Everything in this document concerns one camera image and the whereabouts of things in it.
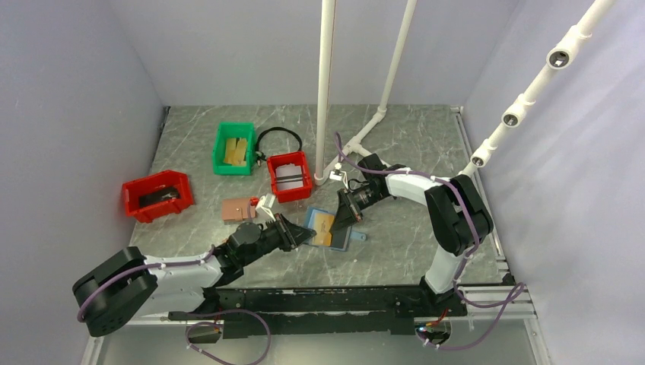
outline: black cable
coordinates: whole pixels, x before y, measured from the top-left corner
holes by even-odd
[[[357,188],[352,188],[351,183],[357,183],[358,187]],[[354,190],[362,188],[363,186],[366,186],[366,185],[370,185],[370,183],[368,181],[360,181],[359,179],[349,179],[347,181],[347,185],[348,185],[349,191],[354,192]]]
[[[260,161],[266,161],[266,155],[260,151],[260,141],[267,133],[273,132],[273,131],[282,131],[282,132],[287,132],[290,135],[293,135],[296,138],[296,141],[298,141],[298,150],[302,151],[302,138],[300,138],[300,136],[296,132],[290,129],[286,129],[284,127],[271,127],[265,130],[264,132],[260,133],[260,135],[258,136],[258,141],[256,142],[256,155],[258,157],[258,164]]]

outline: small white object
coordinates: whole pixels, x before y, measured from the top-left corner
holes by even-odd
[[[470,161],[472,162],[475,159],[479,159],[481,161],[481,164],[477,165],[477,167],[484,167],[488,163],[488,160],[491,159],[491,155],[495,150],[497,150],[497,147],[491,146],[490,141],[488,140],[488,138],[486,138],[481,143],[481,146],[479,146],[477,151],[472,154]]]
[[[256,206],[256,211],[261,219],[264,221],[272,222],[275,220],[273,211],[273,204],[275,203],[275,195],[267,194],[260,197],[258,205]]]
[[[347,180],[347,173],[341,170],[342,164],[336,163],[334,165],[334,170],[329,173],[329,178],[336,181],[341,181],[345,185],[346,189],[349,189],[349,181]]]

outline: wire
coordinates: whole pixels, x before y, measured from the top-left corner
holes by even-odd
[[[426,323],[425,325],[429,325],[430,327],[434,327],[435,325],[439,325],[441,321],[443,321],[444,318],[446,318],[446,315],[448,314],[448,308],[443,310],[443,313],[441,313],[441,316],[436,321],[431,321]]]
[[[351,187],[351,184],[350,184],[350,183],[357,183],[357,184],[358,184],[358,187],[357,187],[357,188],[355,188],[355,189],[353,189],[353,188]],[[356,189],[360,189],[360,188],[362,188],[363,186],[366,186],[366,185],[370,185],[370,183],[369,183],[369,182],[367,182],[367,181],[360,181],[359,179],[349,179],[349,180],[347,181],[347,185],[348,185],[349,191],[350,191],[350,192],[354,192],[354,190],[356,190]]]
[[[215,252],[215,246],[211,246],[211,249],[206,253],[203,259],[197,259],[197,260],[192,260],[192,261],[183,261],[183,262],[155,262],[154,264],[146,264],[146,265],[140,265],[135,268],[130,268],[128,270],[122,271],[118,273],[117,275],[114,275],[112,278],[110,278],[108,281],[100,285],[92,294],[90,294],[89,297],[81,304],[81,307],[78,308],[78,313],[76,314],[76,320],[79,322],[85,322],[85,312],[87,311],[87,307],[90,306],[92,301],[98,297],[99,294],[103,293],[108,287],[116,283],[117,281],[132,275],[136,272],[139,271],[144,271],[148,270],[149,268],[161,268],[163,265],[164,267],[168,268],[174,268],[178,266],[190,266],[190,265],[198,265],[202,261],[207,262],[213,257],[213,253]]]
[[[261,160],[266,161],[266,155],[264,155],[260,151],[260,141],[262,140],[262,138],[267,133],[272,132],[272,131],[283,131],[283,132],[289,133],[290,135],[293,135],[296,138],[296,141],[298,141],[298,150],[302,151],[302,138],[300,138],[300,136],[296,132],[294,132],[294,131],[292,131],[290,129],[286,129],[284,127],[272,127],[272,128],[269,128],[269,129],[265,130],[264,132],[260,133],[260,135],[258,136],[258,140],[256,141],[256,146],[255,146],[256,156],[258,157],[258,161],[261,161]]]
[[[465,350],[467,348],[472,348],[476,346],[477,344],[481,343],[486,339],[486,337],[491,333],[493,328],[497,325],[499,322],[500,317],[504,313],[504,310],[506,309],[506,305],[508,303],[511,303],[513,300],[515,300],[517,297],[520,296],[520,294],[524,291],[526,288],[524,283],[517,283],[513,289],[511,289],[508,293],[508,296],[505,300],[502,300],[497,303],[491,303],[491,304],[479,304],[476,302],[473,302],[471,300],[468,300],[465,298],[465,296],[459,291],[459,288],[457,286],[459,282],[459,277],[464,271],[464,268],[466,266],[466,263],[468,262],[469,257],[477,251],[480,245],[480,240],[479,240],[479,235],[477,234],[477,230],[475,229],[475,224],[472,222],[472,217],[470,216],[470,213],[468,212],[468,208],[465,205],[465,202],[463,201],[462,196],[459,194],[459,190],[450,182],[444,179],[440,179],[438,177],[432,176],[429,173],[424,173],[421,171],[408,171],[408,170],[369,170],[365,169],[363,167],[358,166],[354,161],[350,160],[345,153],[342,151],[342,140],[341,140],[341,135],[338,132],[334,132],[334,137],[335,137],[335,144],[336,144],[336,149],[338,150],[338,162],[342,162],[343,160],[347,161],[350,165],[353,166],[353,168],[358,169],[360,171],[363,171],[365,173],[373,173],[376,175],[389,175],[389,174],[405,174],[405,175],[417,175],[417,176],[422,176],[425,177],[426,179],[429,179],[430,181],[436,181],[437,183],[440,183],[442,185],[445,185],[450,189],[450,191],[453,192],[455,195],[455,198],[457,199],[457,202],[459,203],[459,206],[462,209],[462,212],[464,214],[464,218],[466,220],[466,223],[468,224],[468,227],[470,229],[470,232],[472,234],[472,237],[475,241],[475,245],[470,249],[469,251],[466,251],[464,254],[464,258],[459,264],[459,267],[457,268],[457,272],[455,273],[454,279],[453,279],[453,288],[455,290],[456,295],[463,300],[465,303],[468,303],[472,306],[475,306],[477,308],[493,308],[496,306],[501,306],[500,312],[497,314],[497,317],[491,324],[491,326],[488,328],[488,330],[476,341],[472,342],[471,344],[467,344],[466,346],[458,346],[458,347],[451,347],[451,348],[445,348],[447,351],[452,351],[452,350]]]
[[[222,310],[220,312],[208,313],[208,314],[192,314],[192,313],[188,313],[188,314],[191,314],[191,315],[193,315],[195,317],[215,317],[215,316],[220,316],[220,315],[223,315],[223,314],[230,314],[230,313],[248,314],[249,316],[255,317],[258,321],[260,321],[260,323],[262,323],[262,326],[264,327],[264,329],[266,331],[266,348],[265,348],[264,352],[262,353],[262,355],[260,355],[260,357],[258,357],[258,360],[255,360],[252,363],[248,363],[247,365],[256,365],[256,364],[262,362],[265,359],[266,355],[268,354],[269,348],[271,348],[271,331],[268,329],[267,322],[261,316],[259,316],[257,313],[251,312],[250,310],[246,310],[246,309],[227,309],[227,310]],[[186,337],[186,343],[188,344],[188,348],[193,349],[194,351],[197,351],[200,354],[208,357],[209,359],[215,360],[218,363],[221,363],[223,365],[235,365],[233,363],[229,363],[229,362],[227,362],[225,360],[222,360],[221,358],[216,357],[215,355],[211,354],[210,352],[205,351],[205,350],[195,346],[194,344],[190,343],[189,335],[190,335],[190,332],[193,329],[196,329],[197,327],[213,326],[213,325],[214,325],[213,322],[197,322],[194,325],[191,325],[190,327],[188,327],[187,330],[186,330],[186,336],[185,336]]]

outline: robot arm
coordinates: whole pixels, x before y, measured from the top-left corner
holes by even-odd
[[[403,165],[386,167],[376,154],[365,157],[358,166],[378,171],[410,170]],[[363,172],[363,176],[366,182],[362,187],[351,191],[338,191],[338,210],[331,227],[332,234],[362,221],[362,211],[365,208],[389,196],[407,198],[425,205],[440,246],[421,285],[427,285],[435,297],[445,297],[441,294],[448,294],[453,289],[453,279],[463,260],[464,252],[475,243],[464,214],[455,206],[456,196],[448,187],[423,176],[404,173],[380,175],[368,172]],[[450,179],[450,182],[458,189],[466,203],[479,239],[483,239],[493,230],[493,221],[475,185],[464,175]]]
[[[274,249],[291,251],[315,234],[276,214],[266,227],[241,224],[222,245],[204,255],[158,258],[127,247],[78,280],[72,290],[81,308],[90,298],[82,313],[90,335],[104,336],[135,316],[192,312],[205,302],[206,293],[209,305],[217,305],[215,287],[235,281],[245,266]],[[122,278],[95,293],[117,276]]]

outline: red plastic crate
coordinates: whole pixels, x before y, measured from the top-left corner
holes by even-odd
[[[302,168],[303,186],[300,188],[278,191],[278,183],[275,181],[275,169],[290,163]],[[266,160],[266,164],[268,166],[268,173],[271,174],[271,190],[275,197],[278,198],[278,202],[292,202],[294,200],[310,197],[313,184],[311,182],[311,176],[309,175],[309,167],[307,166],[307,158],[305,157],[304,152],[297,151],[290,154],[271,156]]]
[[[171,186],[177,189],[180,195],[179,198],[172,198],[143,208],[139,206],[139,199],[142,196],[158,192]],[[126,204],[126,215],[128,217],[135,217],[137,221],[142,223],[150,223],[155,218],[170,213],[179,214],[182,210],[195,204],[195,201],[192,199],[192,192],[190,191],[188,175],[172,170],[162,171],[142,179],[126,182],[123,184],[122,191]]]

